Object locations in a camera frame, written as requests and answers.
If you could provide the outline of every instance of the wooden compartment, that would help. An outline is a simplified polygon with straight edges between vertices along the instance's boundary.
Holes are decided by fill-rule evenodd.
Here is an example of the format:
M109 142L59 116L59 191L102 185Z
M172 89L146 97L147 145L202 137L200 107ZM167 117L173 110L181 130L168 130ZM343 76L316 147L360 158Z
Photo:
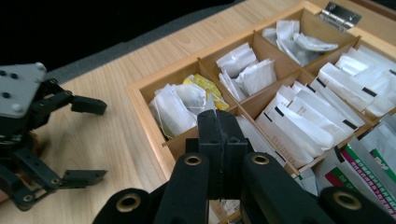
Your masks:
M165 83L181 83L188 75L198 73L217 84L224 100L230 105L228 109L229 112L236 116L243 115L253 125L259 128L257 123L255 123L255 119L274 98L277 90L282 84L290 86L295 80L302 84L311 83L317 76L321 66L328 62L336 62L342 53L347 52L349 48L357 47L360 44L370 47L374 45L374 49L376 49L377 52L382 53L381 49L383 49L385 51L383 53L384 55L390 56L391 59L396 58L396 46L394 46L393 43L389 44L382 39L375 39L372 35L367 39L366 36L369 34L368 32L375 29L374 26L366 26L364 24L363 27L367 28L369 31L359 28L358 25L358 27L354 27L346 32L341 32L319 18L318 14L322 8L323 5L318 7L310 1L302 1L280 15L259 22L257 25L250 27L250 29L246 29L246 31L241 34L225 39L211 48L191 55L189 58L173 64L161 72L153 74L130 86L130 97L150 139L152 149L158 153L161 153L161 150L170 150L174 158L177 159L185 151L186 139L198 137L198 130L194 127L173 139L167 139L163 136L154 117L150 115L148 104L153 99L154 92L162 88ZM268 27L275 27L276 21L278 20L298 20L301 22L300 31L302 33L311 35L322 41L337 43L338 48L323 54L318 59L302 67L262 36L262 30ZM216 60L245 43L248 43L252 47L259 61L267 58L276 61L275 70L277 82L249 96L244 101L237 102L219 82L220 69L216 64ZM365 124L354 133L354 136L360 136L367 132L378 122L378 118L373 119L362 113L359 113L359 115L364 120ZM261 133L268 140L268 136L266 136L262 130ZM348 139L338 146L342 147L347 141ZM290 164L288 164L285 169L291 175L296 176L306 168L314 166L325 156L326 153L299 169Z

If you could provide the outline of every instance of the wooden box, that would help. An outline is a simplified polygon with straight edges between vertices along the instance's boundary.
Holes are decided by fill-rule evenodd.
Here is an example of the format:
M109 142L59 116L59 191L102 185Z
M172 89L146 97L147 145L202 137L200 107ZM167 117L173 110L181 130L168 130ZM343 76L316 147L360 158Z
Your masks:
M173 139L167 139L159 128L155 118L152 117L149 110L149 102L154 97L154 92L162 88L166 83L181 84L183 79L191 74L200 74L211 81L215 82L221 91L224 100L229 104L227 111L236 116L243 115L255 127L257 127L261 134L268 140L274 147L276 145L271 142L271 139L260 129L255 122L255 119L260 115L263 109L274 98L276 91L281 85L290 86L297 80L305 83L312 82L318 75L318 70L325 63L335 63L340 56L347 52L350 48L357 48L364 45L376 52L388 57L396 62L396 38L392 38L396 34L396 22L387 20L380 15L374 14L370 10L362 7L357 7L349 1L335 1L338 6L349 8L361 15L362 20L358 24L346 31L340 31L326 21L323 21L319 14L322 9L327 6L327 1L301 1L296 3L287 11L276 15L265 21L255 24L253 27L246 29L246 31L235 35L229 39L225 39L215 46L208 48L199 54L192 55L178 63L175 63L166 69L153 74L129 87L129 95L138 113L139 119L143 124L145 132L150 140L152 150L155 153L161 154L164 150L170 150L175 160L184 153L186 138L198 137L197 127L194 127ZM279 50L276 46L271 44L266 38L262 36L262 31L265 28L274 28L276 22L279 20L297 20L300 21L301 31L305 35L311 35L323 41L337 43L338 48L330 52L324 53L316 60L310 62L305 66L300 66L287 54ZM377 26L375 23L381 23L388 28ZM219 81L220 69L216 64L216 60L230 50L248 43L259 61L271 58L276 61L276 83L264 88L261 91L250 95L248 98L241 102L237 102L235 98L227 91L227 89ZM379 119L368 113L361 113L357 111L359 116L364 120L364 125L360 127L353 136L360 136L361 134L370 130L375 126ZM289 162L285 169L293 176L298 175L307 167L311 167L322 160L326 154L314 159L306 166L294 167Z

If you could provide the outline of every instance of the wooden table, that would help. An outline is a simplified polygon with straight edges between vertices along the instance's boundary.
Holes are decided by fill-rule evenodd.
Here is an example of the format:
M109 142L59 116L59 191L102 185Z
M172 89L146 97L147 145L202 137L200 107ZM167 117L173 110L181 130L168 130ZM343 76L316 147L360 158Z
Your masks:
M0 223L92 223L114 193L158 188L175 160L170 152L154 155L126 88L298 2L247 0L64 83L66 90L101 99L108 108L103 116L74 113L70 106L52 113L49 123L35 130L45 145L42 160L60 176L66 169L108 172L95 186L58 190L27 212L11 201L1 203Z

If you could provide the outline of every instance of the metal hinge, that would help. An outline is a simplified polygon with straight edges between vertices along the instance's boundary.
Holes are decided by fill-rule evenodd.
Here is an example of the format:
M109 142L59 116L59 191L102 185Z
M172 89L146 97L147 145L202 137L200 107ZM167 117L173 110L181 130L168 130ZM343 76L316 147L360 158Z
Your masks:
M361 19L361 15L329 2L321 11L320 18L344 32L354 27Z

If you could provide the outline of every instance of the metal bracket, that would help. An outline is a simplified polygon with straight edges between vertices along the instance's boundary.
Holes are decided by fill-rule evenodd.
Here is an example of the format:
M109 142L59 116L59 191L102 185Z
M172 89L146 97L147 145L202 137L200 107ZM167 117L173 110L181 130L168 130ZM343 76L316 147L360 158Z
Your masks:
M340 7L333 2L329 2L319 16L323 21L335 26L342 32L354 27L361 19L361 15Z

